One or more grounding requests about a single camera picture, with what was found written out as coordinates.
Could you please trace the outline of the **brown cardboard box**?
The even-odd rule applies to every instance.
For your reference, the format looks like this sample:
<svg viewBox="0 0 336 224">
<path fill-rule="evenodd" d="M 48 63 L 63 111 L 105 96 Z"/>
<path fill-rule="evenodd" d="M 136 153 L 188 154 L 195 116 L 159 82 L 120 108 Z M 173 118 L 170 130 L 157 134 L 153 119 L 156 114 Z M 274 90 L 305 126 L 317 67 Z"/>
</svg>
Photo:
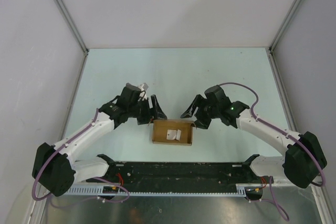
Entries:
<svg viewBox="0 0 336 224">
<path fill-rule="evenodd" d="M 191 146 L 193 143 L 194 121 L 155 120 L 152 142 L 154 144 Z"/>
</svg>

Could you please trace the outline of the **small clear plastic packet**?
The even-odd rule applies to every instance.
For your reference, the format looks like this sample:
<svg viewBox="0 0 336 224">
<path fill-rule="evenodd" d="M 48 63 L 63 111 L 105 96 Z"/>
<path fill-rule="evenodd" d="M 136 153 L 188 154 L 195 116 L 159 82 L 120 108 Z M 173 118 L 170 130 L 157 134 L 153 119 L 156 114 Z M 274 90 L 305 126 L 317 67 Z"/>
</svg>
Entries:
<svg viewBox="0 0 336 224">
<path fill-rule="evenodd" d="M 181 134 L 181 130 L 167 130 L 166 139 L 169 141 L 180 141 Z"/>
</svg>

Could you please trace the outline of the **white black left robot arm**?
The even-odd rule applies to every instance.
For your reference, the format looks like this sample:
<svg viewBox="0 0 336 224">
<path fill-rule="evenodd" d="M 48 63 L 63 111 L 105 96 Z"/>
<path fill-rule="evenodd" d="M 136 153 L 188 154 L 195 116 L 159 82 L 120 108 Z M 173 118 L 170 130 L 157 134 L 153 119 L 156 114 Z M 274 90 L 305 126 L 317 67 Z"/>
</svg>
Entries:
<svg viewBox="0 0 336 224">
<path fill-rule="evenodd" d="M 87 179 L 110 182 L 116 175 L 116 163 L 105 154 L 91 160 L 80 161 L 79 156 L 104 135 L 112 132 L 129 118 L 138 125 L 165 120 L 156 95 L 147 97 L 145 88 L 127 84 L 120 95 L 96 109 L 93 118 L 71 136 L 53 145 L 43 143 L 37 149 L 32 177 L 32 198 L 36 187 L 41 184 L 49 194 L 56 197 L 66 193 L 70 187 Z"/>
</svg>

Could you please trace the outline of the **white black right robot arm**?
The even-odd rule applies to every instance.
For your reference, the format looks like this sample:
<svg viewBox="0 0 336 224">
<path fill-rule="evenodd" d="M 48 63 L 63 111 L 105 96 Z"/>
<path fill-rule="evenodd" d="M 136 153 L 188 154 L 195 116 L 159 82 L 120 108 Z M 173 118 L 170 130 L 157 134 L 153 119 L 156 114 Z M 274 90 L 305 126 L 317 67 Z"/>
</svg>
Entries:
<svg viewBox="0 0 336 224">
<path fill-rule="evenodd" d="M 208 88 L 204 95 L 198 94 L 181 118 L 193 116 L 199 129 L 207 129 L 213 119 L 220 119 L 223 124 L 252 134 L 280 153 L 275 157 L 256 156 L 242 169 L 245 181 L 254 183 L 267 176 L 284 177 L 300 188 L 325 185 L 323 169 L 327 160 L 313 133 L 281 129 L 265 121 L 255 113 L 254 106 L 232 102 L 222 85 Z"/>
</svg>

